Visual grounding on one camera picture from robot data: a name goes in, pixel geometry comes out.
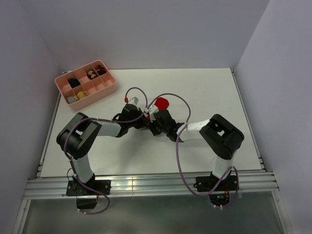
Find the red Santa sock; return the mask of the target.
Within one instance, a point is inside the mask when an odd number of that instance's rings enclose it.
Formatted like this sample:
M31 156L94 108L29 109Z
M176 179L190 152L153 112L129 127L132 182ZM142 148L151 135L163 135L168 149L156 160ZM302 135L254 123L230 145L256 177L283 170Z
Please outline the red Santa sock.
M158 107L159 111L166 110L169 107L168 100L162 97L158 97L153 104Z

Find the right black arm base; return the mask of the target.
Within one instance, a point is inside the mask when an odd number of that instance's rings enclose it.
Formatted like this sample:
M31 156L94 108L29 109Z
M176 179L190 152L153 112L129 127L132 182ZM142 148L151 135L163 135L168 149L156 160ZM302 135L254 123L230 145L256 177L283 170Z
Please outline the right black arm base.
M209 192L218 182L218 178L210 174L209 176L198 176L193 185L197 192ZM224 208L231 201L230 192L238 193L239 185L235 175L228 174L216 187L214 192L218 194L209 195L209 200L216 208Z

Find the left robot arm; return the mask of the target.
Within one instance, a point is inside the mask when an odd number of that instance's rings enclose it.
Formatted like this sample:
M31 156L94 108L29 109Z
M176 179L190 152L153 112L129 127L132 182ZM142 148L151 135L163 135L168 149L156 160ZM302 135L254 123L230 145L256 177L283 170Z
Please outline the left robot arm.
M144 128L147 118L134 104L126 104L112 120L88 117L79 112L66 124L56 142L70 160L78 190L84 195L94 191L95 175L91 169L88 152L97 137L122 137L130 128Z

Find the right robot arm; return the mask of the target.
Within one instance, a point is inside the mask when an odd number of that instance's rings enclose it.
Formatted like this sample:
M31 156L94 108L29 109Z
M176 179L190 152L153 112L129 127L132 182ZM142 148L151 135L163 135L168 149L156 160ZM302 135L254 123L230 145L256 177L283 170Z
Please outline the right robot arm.
M173 142L206 141L216 154L212 187L222 190L228 184L228 169L232 167L233 157L240 148L244 135L223 116L215 114L201 122L177 123L168 110L161 110L154 114L147 126L154 136L164 133Z

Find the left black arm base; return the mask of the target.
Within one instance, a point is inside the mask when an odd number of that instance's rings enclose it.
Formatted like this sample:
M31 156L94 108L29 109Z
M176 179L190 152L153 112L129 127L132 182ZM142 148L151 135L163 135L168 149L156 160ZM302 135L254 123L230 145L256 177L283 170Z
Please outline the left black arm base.
M96 215L106 211L110 206L111 180L93 180L86 184L76 179L70 180L66 189L67 197L76 197L77 209L86 215ZM98 204L99 197L106 198L107 205L99 211L92 211Z

